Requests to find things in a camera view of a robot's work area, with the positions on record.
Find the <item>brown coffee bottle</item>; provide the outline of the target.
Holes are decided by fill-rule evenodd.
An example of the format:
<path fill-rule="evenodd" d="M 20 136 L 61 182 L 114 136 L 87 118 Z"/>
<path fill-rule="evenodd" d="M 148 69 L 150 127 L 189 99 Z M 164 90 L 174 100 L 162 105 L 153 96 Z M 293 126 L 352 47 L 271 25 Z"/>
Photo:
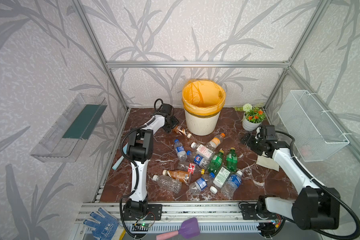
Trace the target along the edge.
<path fill-rule="evenodd" d="M 178 125 L 176 126 L 174 129 L 173 129 L 173 132 L 174 133 L 177 133 L 179 135 L 183 135 L 185 136 L 186 138 L 190 139 L 193 135 L 190 133 L 190 132 L 187 132 L 185 130 L 185 128 L 183 128 L 182 126 Z"/>

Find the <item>dark green bottle yellow cap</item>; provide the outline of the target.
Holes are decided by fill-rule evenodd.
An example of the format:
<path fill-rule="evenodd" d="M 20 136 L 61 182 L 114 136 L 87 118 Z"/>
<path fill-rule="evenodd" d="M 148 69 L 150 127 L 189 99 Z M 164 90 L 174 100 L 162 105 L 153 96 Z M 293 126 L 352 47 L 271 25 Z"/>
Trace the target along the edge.
<path fill-rule="evenodd" d="M 230 148 L 229 153 L 226 156 L 227 168 L 231 173 L 235 173 L 237 171 L 238 164 L 238 156 L 236 154 L 235 148 Z"/>

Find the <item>blue label bottle white cap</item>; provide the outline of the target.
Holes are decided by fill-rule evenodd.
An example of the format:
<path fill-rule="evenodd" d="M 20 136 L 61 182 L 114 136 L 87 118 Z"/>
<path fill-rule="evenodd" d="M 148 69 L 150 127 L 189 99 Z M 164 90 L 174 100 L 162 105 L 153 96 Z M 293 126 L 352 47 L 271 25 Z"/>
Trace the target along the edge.
<path fill-rule="evenodd" d="M 231 200 L 233 198 L 235 191 L 242 184 L 242 175 L 243 172 L 238 170 L 227 179 L 221 189 L 221 193 L 226 199 Z"/>

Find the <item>brown tea bottle white cap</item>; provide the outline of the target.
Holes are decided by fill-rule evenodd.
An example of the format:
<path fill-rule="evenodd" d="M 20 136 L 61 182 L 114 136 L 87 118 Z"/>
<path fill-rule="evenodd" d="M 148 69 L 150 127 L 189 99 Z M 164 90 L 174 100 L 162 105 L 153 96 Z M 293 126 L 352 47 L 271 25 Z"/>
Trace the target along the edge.
<path fill-rule="evenodd" d="M 172 179 L 178 180 L 185 184 L 191 183 L 192 174 L 189 172 L 184 171 L 170 171 L 170 170 L 163 170 L 163 175 L 168 176 Z"/>

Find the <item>white green label bottle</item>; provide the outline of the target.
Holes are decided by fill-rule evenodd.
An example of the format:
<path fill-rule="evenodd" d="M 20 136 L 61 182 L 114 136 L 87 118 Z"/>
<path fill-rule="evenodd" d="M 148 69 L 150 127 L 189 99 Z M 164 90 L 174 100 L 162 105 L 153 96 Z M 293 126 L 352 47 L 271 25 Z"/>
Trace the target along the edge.
<path fill-rule="evenodd" d="M 217 194 L 218 190 L 220 190 L 223 187 L 230 174 L 231 172 L 228 170 L 226 166 L 221 166 L 221 168 L 217 171 L 217 174 L 213 179 L 212 185 L 210 187 L 210 191 L 214 195 Z"/>

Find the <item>clear unlabelled bottle white cap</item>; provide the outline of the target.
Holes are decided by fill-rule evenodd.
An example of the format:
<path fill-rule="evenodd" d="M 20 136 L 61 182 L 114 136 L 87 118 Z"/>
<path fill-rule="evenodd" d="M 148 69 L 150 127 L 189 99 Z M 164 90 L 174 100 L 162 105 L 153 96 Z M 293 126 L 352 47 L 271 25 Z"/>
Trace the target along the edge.
<path fill-rule="evenodd" d="M 176 194 L 178 194 L 182 188 L 182 183 L 180 181 L 165 175 L 154 175 L 153 181 L 156 182 L 159 187 Z"/>

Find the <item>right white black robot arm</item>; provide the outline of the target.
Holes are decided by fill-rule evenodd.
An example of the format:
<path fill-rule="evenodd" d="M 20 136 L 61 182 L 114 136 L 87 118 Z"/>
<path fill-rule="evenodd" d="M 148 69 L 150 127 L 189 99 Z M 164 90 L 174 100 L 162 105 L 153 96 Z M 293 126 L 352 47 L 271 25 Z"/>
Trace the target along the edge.
<path fill-rule="evenodd" d="M 342 201 L 336 189 L 322 184 L 299 161 L 294 154 L 295 138 L 282 132 L 282 135 L 291 139 L 291 142 L 287 143 L 278 139 L 279 133 L 275 126 L 265 125 L 258 127 L 256 134 L 247 133 L 241 138 L 241 143 L 258 156 L 273 159 L 298 192 L 298 197 L 294 201 L 274 196 L 260 196 L 256 203 L 258 217 L 277 214 L 302 230 L 312 230 L 334 240 L 357 239 L 360 236 L 359 217 Z M 327 230 L 336 230 L 339 227 L 340 208 L 344 208 L 356 224 L 354 232 L 346 236 L 327 233 Z"/>

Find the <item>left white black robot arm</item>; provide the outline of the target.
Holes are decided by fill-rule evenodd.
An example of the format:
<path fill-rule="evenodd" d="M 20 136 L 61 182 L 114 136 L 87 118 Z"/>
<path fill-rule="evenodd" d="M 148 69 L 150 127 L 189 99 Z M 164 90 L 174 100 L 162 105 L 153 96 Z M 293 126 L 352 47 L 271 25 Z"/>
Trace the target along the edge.
<path fill-rule="evenodd" d="M 147 169 L 154 151 L 154 135 L 159 129 L 170 133 L 179 121 L 174 115 L 174 107 L 161 102 L 152 117 L 143 125 L 131 129 L 122 139 L 120 150 L 124 159 L 131 163 L 132 189 L 131 193 L 123 196 L 128 198 L 124 211 L 135 215 L 148 213 L 147 201 Z"/>

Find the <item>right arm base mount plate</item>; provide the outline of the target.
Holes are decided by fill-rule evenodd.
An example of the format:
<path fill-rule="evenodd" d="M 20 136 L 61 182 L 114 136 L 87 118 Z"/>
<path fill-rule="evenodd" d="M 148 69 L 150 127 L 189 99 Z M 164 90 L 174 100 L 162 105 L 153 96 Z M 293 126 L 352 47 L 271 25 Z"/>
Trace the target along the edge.
<path fill-rule="evenodd" d="M 269 212 L 262 204 L 239 202 L 239 209 L 242 213 L 243 220 L 269 222 L 281 220 L 277 214 Z"/>

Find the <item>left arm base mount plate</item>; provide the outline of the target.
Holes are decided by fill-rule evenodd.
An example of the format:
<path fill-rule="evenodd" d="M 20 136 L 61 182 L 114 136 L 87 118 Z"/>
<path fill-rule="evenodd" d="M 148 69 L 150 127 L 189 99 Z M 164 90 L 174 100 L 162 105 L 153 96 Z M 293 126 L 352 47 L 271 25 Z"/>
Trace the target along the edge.
<path fill-rule="evenodd" d="M 123 207 L 122 215 L 125 221 L 136 221 L 139 219 L 159 221 L 163 213 L 163 205 L 138 202 L 127 202 Z"/>

